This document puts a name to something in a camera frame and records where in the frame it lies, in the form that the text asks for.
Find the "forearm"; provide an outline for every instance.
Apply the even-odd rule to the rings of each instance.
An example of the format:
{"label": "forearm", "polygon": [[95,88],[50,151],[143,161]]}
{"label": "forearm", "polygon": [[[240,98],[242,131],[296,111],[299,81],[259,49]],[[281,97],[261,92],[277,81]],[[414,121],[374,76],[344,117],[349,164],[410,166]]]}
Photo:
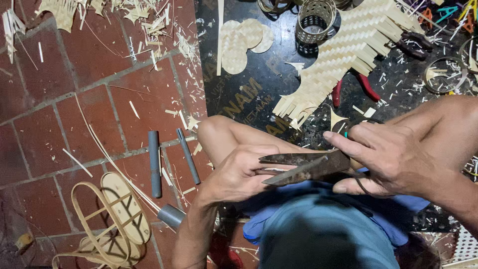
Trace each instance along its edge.
{"label": "forearm", "polygon": [[459,172],[446,172],[444,183],[437,185],[433,194],[425,197],[449,211],[478,238],[478,185]]}
{"label": "forearm", "polygon": [[178,229],[173,264],[176,269],[206,268],[206,256],[216,219],[217,206],[201,190]]}

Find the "metal pipe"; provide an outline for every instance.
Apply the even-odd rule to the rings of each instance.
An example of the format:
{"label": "metal pipe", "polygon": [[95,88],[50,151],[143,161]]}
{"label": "metal pipe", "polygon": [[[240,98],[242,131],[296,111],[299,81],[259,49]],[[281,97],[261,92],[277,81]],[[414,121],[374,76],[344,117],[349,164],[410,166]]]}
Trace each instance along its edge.
{"label": "metal pipe", "polygon": [[170,204],[165,204],[158,212],[158,219],[166,223],[169,227],[176,230],[179,228],[179,224],[183,221],[186,213],[175,208]]}
{"label": "metal pipe", "polygon": [[191,174],[193,175],[194,183],[197,185],[201,183],[201,180],[199,180],[196,167],[194,166],[193,158],[191,157],[191,152],[189,151],[189,148],[187,147],[187,142],[186,142],[186,139],[184,138],[183,130],[181,128],[177,128],[176,133],[178,135],[179,142],[181,143],[181,147],[183,148],[184,157],[186,157],[189,170],[191,170]]}
{"label": "metal pipe", "polygon": [[150,153],[150,169],[151,169],[151,190],[152,196],[160,198],[161,192],[161,176],[159,171],[159,134],[158,131],[148,131],[148,151]]}

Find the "knee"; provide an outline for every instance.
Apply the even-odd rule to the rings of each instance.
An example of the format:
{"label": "knee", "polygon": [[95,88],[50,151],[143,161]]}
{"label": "knee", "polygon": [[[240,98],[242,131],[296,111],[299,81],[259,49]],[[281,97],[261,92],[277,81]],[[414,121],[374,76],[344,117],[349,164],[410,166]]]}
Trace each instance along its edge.
{"label": "knee", "polygon": [[197,138],[199,142],[201,142],[206,136],[217,134],[220,130],[229,128],[231,122],[234,121],[221,115],[214,115],[201,121],[197,124]]}

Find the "red brick floor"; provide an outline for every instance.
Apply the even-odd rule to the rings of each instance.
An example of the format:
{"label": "red brick floor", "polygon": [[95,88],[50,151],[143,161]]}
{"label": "red brick floor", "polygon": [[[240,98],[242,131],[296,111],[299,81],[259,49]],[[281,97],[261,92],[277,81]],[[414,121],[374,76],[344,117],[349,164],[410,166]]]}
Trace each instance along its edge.
{"label": "red brick floor", "polygon": [[[18,41],[15,41],[17,52],[13,64],[6,48],[0,48],[0,198],[11,205],[5,214],[5,221],[11,223],[8,238],[14,239],[25,232],[36,237],[36,243],[23,256],[25,265],[32,266],[51,265],[55,248],[62,253],[78,247],[86,234],[71,201],[72,188],[81,181],[100,187],[101,176],[115,170],[85,126],[75,94],[86,121],[106,151],[146,195],[151,195],[147,132],[159,131],[162,166],[171,174],[174,185],[168,186],[163,178],[163,197],[153,200],[160,207],[168,203],[186,212],[197,190],[181,195],[181,191],[196,185],[175,130],[183,128],[186,137],[195,133],[184,130],[179,116],[164,111],[182,111],[186,123],[188,116],[198,120],[207,117],[199,59],[191,63],[179,53],[174,46],[178,40],[176,29],[171,25],[166,31],[173,38],[160,38],[162,51],[165,49],[167,53],[157,63],[160,71],[155,71],[151,70],[152,62],[147,53],[138,55],[136,63],[131,58],[123,58],[129,54],[129,37],[135,47],[140,41],[144,42],[139,23],[133,25],[124,19],[125,11],[112,13],[110,6],[106,6],[103,18],[91,9],[82,30],[77,13],[69,34],[57,30],[51,13],[36,17],[34,11],[40,2],[15,0],[16,14],[28,28],[33,28],[26,35],[17,34],[32,60]],[[0,1],[0,12],[9,5],[10,1]],[[185,38],[191,44],[197,42],[194,2],[175,0],[171,12],[173,9],[178,26],[185,35],[190,35]],[[193,140],[188,145],[194,152],[198,142]],[[82,163],[93,178],[63,149]],[[205,180],[212,171],[208,157],[202,151],[193,156],[193,160],[200,179]],[[87,187],[78,187],[77,197],[85,215],[100,208],[96,195]],[[145,256],[136,268],[171,268],[176,234],[166,228],[154,212],[143,207],[152,223],[152,239],[145,245]],[[97,233],[111,223],[105,214],[88,221]],[[62,258],[61,262],[66,268],[95,267],[81,258]]]}

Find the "rusty knife blade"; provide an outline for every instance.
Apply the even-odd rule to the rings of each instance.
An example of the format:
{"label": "rusty knife blade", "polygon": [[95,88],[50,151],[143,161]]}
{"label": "rusty knife blade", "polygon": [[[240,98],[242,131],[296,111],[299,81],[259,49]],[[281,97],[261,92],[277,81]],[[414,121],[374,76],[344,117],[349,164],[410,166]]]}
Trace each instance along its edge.
{"label": "rusty knife blade", "polygon": [[350,158],[342,151],[336,150],[323,154],[320,158],[300,165],[297,168],[264,180],[262,183],[273,186],[284,186],[300,183],[308,179],[341,172],[350,168]]}

